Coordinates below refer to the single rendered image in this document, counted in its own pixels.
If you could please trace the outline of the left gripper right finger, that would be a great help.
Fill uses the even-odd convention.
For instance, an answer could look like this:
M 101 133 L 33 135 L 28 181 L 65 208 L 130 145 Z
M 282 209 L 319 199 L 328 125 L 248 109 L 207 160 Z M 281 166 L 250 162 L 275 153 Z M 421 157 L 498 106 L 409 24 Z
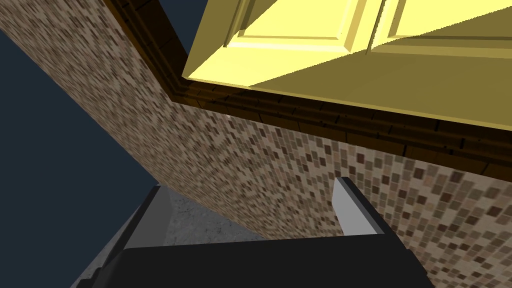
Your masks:
M 349 178 L 337 177 L 332 190 L 332 207 L 345 236 L 384 234 L 378 213 Z

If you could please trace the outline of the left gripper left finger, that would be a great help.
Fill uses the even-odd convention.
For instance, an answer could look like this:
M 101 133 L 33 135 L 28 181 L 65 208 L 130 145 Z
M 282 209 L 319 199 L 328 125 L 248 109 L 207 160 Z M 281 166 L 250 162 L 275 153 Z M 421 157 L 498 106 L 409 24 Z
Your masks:
M 168 188 L 157 185 L 154 190 L 149 195 L 151 202 L 143 204 L 137 209 L 137 212 L 142 212 L 142 214 L 131 219 L 134 228 L 126 228 L 128 238 L 123 241 L 122 248 L 124 250 L 164 245 L 173 217 L 173 204 Z

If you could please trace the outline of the yellow panelled cupboard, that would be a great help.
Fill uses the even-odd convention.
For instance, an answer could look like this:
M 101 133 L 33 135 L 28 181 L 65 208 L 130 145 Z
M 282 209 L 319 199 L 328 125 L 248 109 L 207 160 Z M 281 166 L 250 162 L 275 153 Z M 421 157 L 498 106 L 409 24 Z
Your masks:
M 512 131 L 512 0 L 208 0 L 182 75 Z

